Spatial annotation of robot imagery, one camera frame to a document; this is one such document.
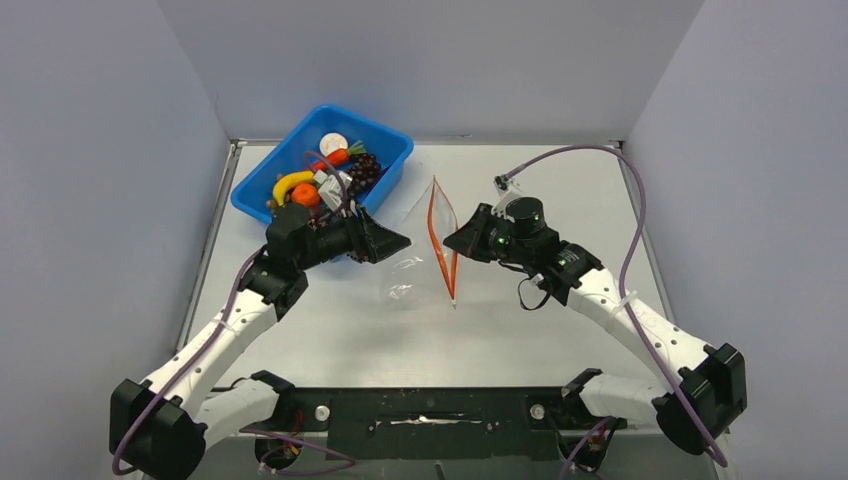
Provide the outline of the yellow toy banana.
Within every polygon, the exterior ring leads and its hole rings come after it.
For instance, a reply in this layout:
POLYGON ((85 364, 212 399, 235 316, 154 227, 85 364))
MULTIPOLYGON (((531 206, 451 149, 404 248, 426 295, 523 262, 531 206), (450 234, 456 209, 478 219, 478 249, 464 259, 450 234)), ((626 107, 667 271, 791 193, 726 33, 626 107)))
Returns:
POLYGON ((278 203, 278 206, 283 206, 288 202, 292 202, 290 200, 291 190, 302 183, 311 183, 316 186, 314 174, 311 171, 306 170, 287 175, 279 175, 271 190, 272 199, 278 203))

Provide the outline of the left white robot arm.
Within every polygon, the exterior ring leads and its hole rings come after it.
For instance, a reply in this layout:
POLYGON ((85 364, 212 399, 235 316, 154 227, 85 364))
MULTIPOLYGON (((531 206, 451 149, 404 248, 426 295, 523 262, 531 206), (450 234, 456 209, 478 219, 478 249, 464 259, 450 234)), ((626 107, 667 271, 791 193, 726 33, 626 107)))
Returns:
POLYGON ((377 264, 411 245, 363 206, 317 224, 306 207, 287 204, 274 210, 265 235, 265 244, 240 267, 221 311, 160 368, 113 391, 114 475, 141 471, 154 479, 186 479, 210 447, 271 418, 286 389, 279 378, 248 380, 217 396, 211 391, 294 307, 308 287, 308 269, 344 255, 377 264))

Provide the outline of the clear zip top bag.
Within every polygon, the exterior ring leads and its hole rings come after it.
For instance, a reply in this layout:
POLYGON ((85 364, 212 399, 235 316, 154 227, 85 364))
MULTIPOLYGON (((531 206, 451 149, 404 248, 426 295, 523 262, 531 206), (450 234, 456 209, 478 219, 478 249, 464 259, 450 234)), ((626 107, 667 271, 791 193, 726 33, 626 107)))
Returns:
POLYGON ((380 276, 381 300, 399 310, 457 305, 458 254, 443 245, 459 223, 455 209, 433 176, 419 198, 390 227, 411 240, 393 255, 380 276))

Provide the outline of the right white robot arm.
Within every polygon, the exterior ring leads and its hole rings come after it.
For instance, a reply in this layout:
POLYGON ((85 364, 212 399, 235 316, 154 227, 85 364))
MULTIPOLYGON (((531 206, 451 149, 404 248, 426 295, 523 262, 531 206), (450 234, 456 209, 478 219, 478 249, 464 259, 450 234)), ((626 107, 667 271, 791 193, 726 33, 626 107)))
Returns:
POLYGON ((596 256, 547 226, 539 199, 512 200, 503 214, 482 203, 443 244, 474 261, 517 268, 546 300, 593 321, 654 374, 639 381, 587 370, 562 400, 572 425, 608 416, 647 423, 684 452, 701 455, 746 409, 741 352, 688 334, 621 289, 596 256))

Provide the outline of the orange toy tangerine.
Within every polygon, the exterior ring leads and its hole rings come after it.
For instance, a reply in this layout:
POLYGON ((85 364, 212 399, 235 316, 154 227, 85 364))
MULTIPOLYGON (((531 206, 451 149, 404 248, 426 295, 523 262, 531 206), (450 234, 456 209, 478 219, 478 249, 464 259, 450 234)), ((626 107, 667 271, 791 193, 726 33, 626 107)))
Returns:
POLYGON ((311 183, 295 186, 290 192, 290 200, 308 208, 318 207, 322 202, 318 188, 311 183))

